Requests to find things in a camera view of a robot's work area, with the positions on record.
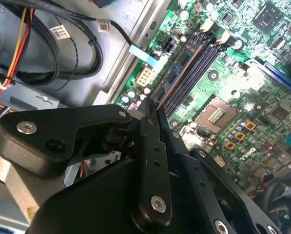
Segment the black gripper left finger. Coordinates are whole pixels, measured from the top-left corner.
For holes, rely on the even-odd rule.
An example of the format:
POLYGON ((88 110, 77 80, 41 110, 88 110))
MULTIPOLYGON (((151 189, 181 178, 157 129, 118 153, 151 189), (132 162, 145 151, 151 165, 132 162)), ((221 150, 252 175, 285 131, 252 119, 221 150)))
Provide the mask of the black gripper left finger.
POLYGON ((16 112, 0 119, 0 181, 32 229, 163 229, 172 219, 166 146, 155 104, 137 119, 117 105, 16 112), (87 156, 122 157, 66 187, 87 156))

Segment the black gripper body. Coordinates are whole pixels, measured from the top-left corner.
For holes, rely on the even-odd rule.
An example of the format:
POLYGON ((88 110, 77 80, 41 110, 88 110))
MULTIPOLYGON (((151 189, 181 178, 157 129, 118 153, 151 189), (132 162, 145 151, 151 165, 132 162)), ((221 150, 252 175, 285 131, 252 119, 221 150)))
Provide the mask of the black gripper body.
POLYGON ((49 198, 32 234, 197 234, 166 161, 116 162, 49 198))

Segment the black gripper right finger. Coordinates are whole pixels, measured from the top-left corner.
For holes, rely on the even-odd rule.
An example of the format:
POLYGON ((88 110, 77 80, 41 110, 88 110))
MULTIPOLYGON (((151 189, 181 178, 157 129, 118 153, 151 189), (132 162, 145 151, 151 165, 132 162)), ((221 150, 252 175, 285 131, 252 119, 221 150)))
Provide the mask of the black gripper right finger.
POLYGON ((171 130, 164 108, 157 110, 168 168, 179 176, 175 195, 199 234, 280 234, 281 230, 202 150, 188 151, 171 130))

